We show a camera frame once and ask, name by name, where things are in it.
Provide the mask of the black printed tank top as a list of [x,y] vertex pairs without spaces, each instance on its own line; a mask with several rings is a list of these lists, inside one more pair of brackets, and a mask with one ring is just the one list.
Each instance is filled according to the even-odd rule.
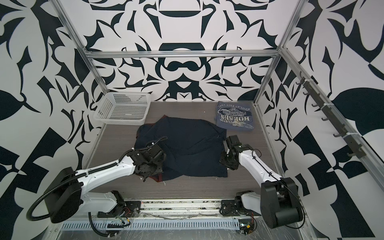
[[135,148],[158,142],[165,152],[162,173],[151,177],[158,183],[181,176],[226,178],[228,170],[220,163],[226,138],[226,129],[208,121],[163,116],[138,128]]

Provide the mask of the blue grey tank top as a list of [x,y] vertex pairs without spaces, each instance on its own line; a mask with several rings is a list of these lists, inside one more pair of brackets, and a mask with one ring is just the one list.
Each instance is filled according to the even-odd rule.
[[252,131],[254,129],[252,105],[249,103],[218,102],[216,125],[231,131]]

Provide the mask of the white plastic laundry basket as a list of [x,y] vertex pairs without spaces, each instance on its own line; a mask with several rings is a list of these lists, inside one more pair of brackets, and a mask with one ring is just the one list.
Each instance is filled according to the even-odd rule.
[[107,125],[141,126],[151,105],[151,94],[110,92],[102,97],[94,119]]

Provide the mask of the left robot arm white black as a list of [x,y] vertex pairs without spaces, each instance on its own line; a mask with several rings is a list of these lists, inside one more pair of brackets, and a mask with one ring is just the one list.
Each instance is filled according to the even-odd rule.
[[66,168],[57,175],[28,209],[29,221],[50,219],[61,223],[77,213],[97,213],[101,218],[119,218],[126,202],[118,191],[93,190],[116,179],[138,175],[144,180],[162,172],[166,153],[158,145],[126,151],[119,159],[97,167],[74,171]]

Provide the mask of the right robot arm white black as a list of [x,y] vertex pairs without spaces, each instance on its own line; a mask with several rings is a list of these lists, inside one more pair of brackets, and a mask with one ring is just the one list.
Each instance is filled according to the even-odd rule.
[[228,148],[221,154],[221,164],[230,170],[243,166],[259,184],[261,192],[239,192],[234,200],[222,201],[221,215],[256,214],[271,229],[292,228],[295,223],[302,228],[306,221],[305,211],[295,182],[275,173],[250,145],[242,144],[237,136],[227,137],[226,145]]

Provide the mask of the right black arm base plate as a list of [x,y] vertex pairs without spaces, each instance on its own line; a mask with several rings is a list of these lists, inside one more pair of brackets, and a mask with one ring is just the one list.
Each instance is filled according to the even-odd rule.
[[240,199],[235,198],[234,200],[222,200],[219,213],[224,217],[233,217],[233,216],[256,216],[259,217],[261,214],[258,214],[252,210],[248,210],[243,206],[243,203]]

